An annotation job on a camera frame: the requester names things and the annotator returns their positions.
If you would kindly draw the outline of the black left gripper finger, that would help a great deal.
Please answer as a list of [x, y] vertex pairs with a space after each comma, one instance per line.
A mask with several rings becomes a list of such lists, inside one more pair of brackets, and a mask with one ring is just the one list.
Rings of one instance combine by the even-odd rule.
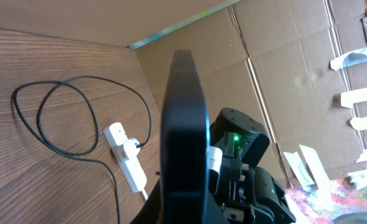
[[156, 182], [144, 206], [130, 224], [159, 224], [161, 213], [160, 183]]

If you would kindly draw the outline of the black Galaxy smartphone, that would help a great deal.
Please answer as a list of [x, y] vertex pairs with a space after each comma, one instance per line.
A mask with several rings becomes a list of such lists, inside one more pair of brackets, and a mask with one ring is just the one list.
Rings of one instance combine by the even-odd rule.
[[203, 223], [208, 191], [208, 111], [191, 50], [175, 50], [160, 128], [164, 223]]

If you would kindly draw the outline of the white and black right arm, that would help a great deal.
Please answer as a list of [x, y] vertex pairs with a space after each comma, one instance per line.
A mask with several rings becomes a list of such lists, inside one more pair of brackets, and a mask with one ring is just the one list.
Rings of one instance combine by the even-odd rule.
[[210, 126], [211, 223], [296, 222], [282, 186], [258, 164], [269, 147], [264, 126], [223, 108]]

